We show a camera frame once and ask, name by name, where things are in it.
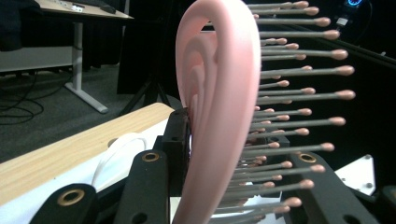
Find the pink curved plastic part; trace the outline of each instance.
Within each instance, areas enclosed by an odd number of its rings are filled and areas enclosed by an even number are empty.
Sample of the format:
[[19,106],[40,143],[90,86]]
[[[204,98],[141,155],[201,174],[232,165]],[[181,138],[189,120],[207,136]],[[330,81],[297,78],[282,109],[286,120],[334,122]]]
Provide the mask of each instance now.
[[[209,21],[215,31],[203,32]],[[173,223],[207,223],[246,142],[260,82],[259,31],[243,1],[194,2],[177,31],[176,62],[191,161]]]

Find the desk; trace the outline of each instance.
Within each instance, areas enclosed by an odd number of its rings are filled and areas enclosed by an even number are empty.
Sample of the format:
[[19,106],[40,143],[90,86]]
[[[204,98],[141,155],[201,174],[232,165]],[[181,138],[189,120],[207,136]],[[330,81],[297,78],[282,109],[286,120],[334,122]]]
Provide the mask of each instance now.
[[59,4],[52,2],[50,0],[36,0],[41,6],[45,14],[53,15],[54,17],[66,17],[75,21],[75,32],[74,32],[74,46],[72,49],[73,58],[73,81],[65,84],[66,88],[73,92],[75,95],[80,97],[83,101],[91,105],[100,113],[106,113],[108,111],[107,107],[99,103],[97,100],[92,98],[87,92],[81,88],[82,79],[82,21],[81,19],[90,20],[110,20],[124,22],[126,20],[132,19],[132,17],[125,15],[119,11],[116,14],[110,14],[104,12],[99,7],[84,6],[82,12],[76,12],[66,7],[61,7]]
[[0,205],[107,150],[110,140],[141,133],[168,119],[173,109],[156,103],[77,133],[11,161],[0,163]]

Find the table leg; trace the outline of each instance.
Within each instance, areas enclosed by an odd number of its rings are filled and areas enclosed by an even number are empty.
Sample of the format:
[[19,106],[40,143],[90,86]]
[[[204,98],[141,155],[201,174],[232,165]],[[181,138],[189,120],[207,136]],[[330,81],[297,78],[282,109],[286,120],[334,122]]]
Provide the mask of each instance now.
[[65,84],[66,88],[91,105],[100,113],[104,114],[108,108],[93,99],[87,92],[81,89],[82,79],[82,23],[75,23],[74,46],[73,46],[73,82]]

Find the wooden tabletop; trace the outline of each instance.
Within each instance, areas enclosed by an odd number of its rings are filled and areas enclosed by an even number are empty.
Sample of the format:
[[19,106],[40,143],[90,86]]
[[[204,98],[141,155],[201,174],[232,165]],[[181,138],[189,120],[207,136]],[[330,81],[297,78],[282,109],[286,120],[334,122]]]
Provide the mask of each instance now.
[[141,133],[168,119],[174,110],[148,105],[122,117],[0,163],[0,205],[107,150],[107,144],[125,133]]

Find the blue light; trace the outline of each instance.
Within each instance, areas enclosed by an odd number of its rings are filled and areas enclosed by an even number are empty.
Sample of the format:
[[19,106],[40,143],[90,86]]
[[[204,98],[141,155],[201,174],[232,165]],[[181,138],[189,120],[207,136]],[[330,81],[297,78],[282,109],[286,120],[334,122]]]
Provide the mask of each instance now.
[[348,3],[350,6],[355,7],[355,6],[357,6],[358,4],[360,4],[361,1],[362,1],[362,0],[347,0],[347,3]]

